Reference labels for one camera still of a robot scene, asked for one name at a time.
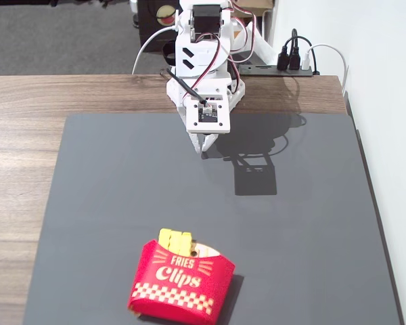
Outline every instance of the white wall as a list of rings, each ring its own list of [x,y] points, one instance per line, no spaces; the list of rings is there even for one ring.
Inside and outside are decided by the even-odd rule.
[[[339,48],[350,66],[346,90],[361,132],[406,323],[406,0],[279,1],[273,46],[292,28]],[[301,55],[307,48],[301,43]],[[342,61],[317,48],[321,74],[342,78]]]

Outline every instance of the black cable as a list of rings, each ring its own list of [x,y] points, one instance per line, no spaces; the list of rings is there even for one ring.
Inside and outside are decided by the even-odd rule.
[[[294,40],[294,39],[303,39],[304,41],[306,41],[310,46],[313,46],[312,44],[311,44],[311,42],[308,40],[308,39],[306,39],[305,37],[303,37],[303,36],[294,36],[294,37],[290,37],[287,41],[286,41],[286,43],[284,44],[284,46],[287,46],[288,44],[289,44],[289,42],[290,41],[292,41],[292,40]],[[313,62],[314,62],[314,73],[313,74],[319,74],[319,71],[317,71],[317,63],[316,63],[316,55],[315,55],[315,53],[314,53],[314,49],[311,49],[311,53],[313,54]]]
[[[235,69],[235,67],[233,67],[233,65],[235,63],[233,63],[232,61],[229,61],[229,63],[231,64],[231,69],[235,72],[235,76],[236,76],[236,88],[235,88],[235,91],[233,92],[233,93],[236,93],[236,91],[238,91],[238,88],[239,88],[240,76],[238,74],[238,69],[237,68]]]
[[[196,93],[196,91],[193,90],[189,85],[187,85],[185,81],[183,81],[178,76],[176,76],[173,72],[171,72],[170,69],[166,69],[166,71],[168,72],[169,75],[171,75],[171,77],[174,80],[176,80],[178,82],[178,84],[180,84],[180,86],[182,86],[182,88],[184,88],[184,90],[186,90],[191,96],[197,98],[198,101],[206,107],[207,101],[202,96],[200,96],[198,93]]]
[[[298,36],[298,31],[296,30],[296,28],[293,28],[293,29],[292,29],[292,37],[296,37],[296,36]],[[289,54],[289,57],[292,56],[292,53],[293,53],[293,46],[298,47],[298,39],[294,39],[294,42],[292,42],[292,46],[290,46],[290,54]]]

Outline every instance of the red wire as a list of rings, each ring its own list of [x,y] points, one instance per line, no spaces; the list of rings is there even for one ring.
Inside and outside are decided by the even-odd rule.
[[[245,42],[242,45],[242,47],[240,47],[239,49],[232,49],[230,51],[230,52],[237,52],[237,51],[240,51],[241,49],[243,49],[245,47],[245,45],[247,44],[247,42],[248,42],[248,31],[246,30],[245,24],[238,17],[232,17],[232,18],[236,19],[240,23],[240,25],[242,26],[242,28],[244,29],[244,32],[245,32]]]
[[[252,54],[253,54],[253,52],[254,52],[254,40],[255,40],[255,32],[256,32],[257,18],[256,18],[256,15],[254,15],[251,11],[246,10],[246,9],[244,9],[244,8],[242,8],[242,7],[240,7],[240,6],[236,5],[236,4],[234,4],[234,3],[231,3],[231,4],[233,5],[233,7],[234,7],[235,9],[239,10],[240,12],[244,12],[245,14],[252,15],[252,34],[251,34],[251,52],[250,52],[250,55],[249,55],[248,58],[246,58],[245,60],[242,60],[242,61],[232,61],[232,62],[235,62],[235,63],[243,63],[243,62],[248,61],[248,60],[251,58],[251,56],[252,56]]]
[[[201,75],[200,77],[198,77],[198,79],[196,80],[196,82],[192,85],[192,87],[191,87],[192,89],[194,89],[195,87],[197,87],[197,85],[200,83],[200,81],[209,73],[209,71],[210,71],[210,69],[212,68],[212,66],[214,65],[215,61],[217,61],[217,58],[218,58],[218,55],[219,55],[219,50],[220,50],[220,48],[221,48],[221,42],[220,42],[218,36],[216,36],[215,34],[209,33],[209,32],[206,32],[206,33],[204,33],[204,34],[201,34],[201,35],[197,38],[196,43],[197,43],[197,42],[200,42],[200,41],[202,40],[202,38],[205,37],[205,36],[207,36],[207,35],[215,36],[215,38],[216,38],[217,41],[218,41],[217,50],[215,51],[214,58],[212,59],[212,61],[210,61],[210,64],[208,65],[208,67],[206,68],[206,70],[202,73],[202,75]]]

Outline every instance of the white cable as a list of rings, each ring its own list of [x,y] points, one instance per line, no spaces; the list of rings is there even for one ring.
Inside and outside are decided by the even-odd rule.
[[[159,34],[162,34],[163,32],[166,32],[168,30],[175,30],[175,26],[169,26],[163,29],[160,29],[158,31],[156,31],[151,37],[149,37],[147,39],[147,41],[143,44],[143,46],[141,47],[141,49],[138,51],[137,57],[135,58],[135,62],[134,62],[134,67],[133,67],[133,74],[135,72],[135,67],[137,67],[137,63],[138,60],[140,59],[141,54],[143,53],[144,49],[146,48],[146,46],[148,46],[148,44],[155,38],[157,37]]]
[[[329,47],[330,49],[333,49],[334,51],[336,51],[338,54],[340,54],[342,60],[343,60],[343,65],[344,65],[344,74],[343,74],[343,82],[342,82],[342,93],[344,95],[344,89],[346,88],[346,79],[347,79],[347,71],[348,71],[348,66],[346,63],[346,59],[344,58],[343,53],[341,53],[341,51],[339,49],[336,49],[334,46],[329,45],[329,44],[315,44],[313,46],[310,46],[310,48],[307,50],[307,52],[305,52],[305,58],[304,61],[302,61],[302,69],[303,70],[308,70],[310,67],[310,51],[312,49],[314,49],[315,47],[318,46],[324,46],[324,47]]]

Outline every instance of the checkered pattern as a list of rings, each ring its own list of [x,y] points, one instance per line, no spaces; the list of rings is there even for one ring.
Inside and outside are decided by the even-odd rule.
[[[197,310],[204,309],[208,315],[212,313],[211,307],[214,304],[214,299],[206,299],[205,295],[197,297],[195,292],[187,292],[186,290],[178,290],[177,288],[169,289],[166,286],[160,288],[157,284],[150,285],[149,283],[143,283],[143,285],[141,285],[140,282],[136,283],[132,297],[149,298],[161,303],[171,303],[190,309],[194,307]]]

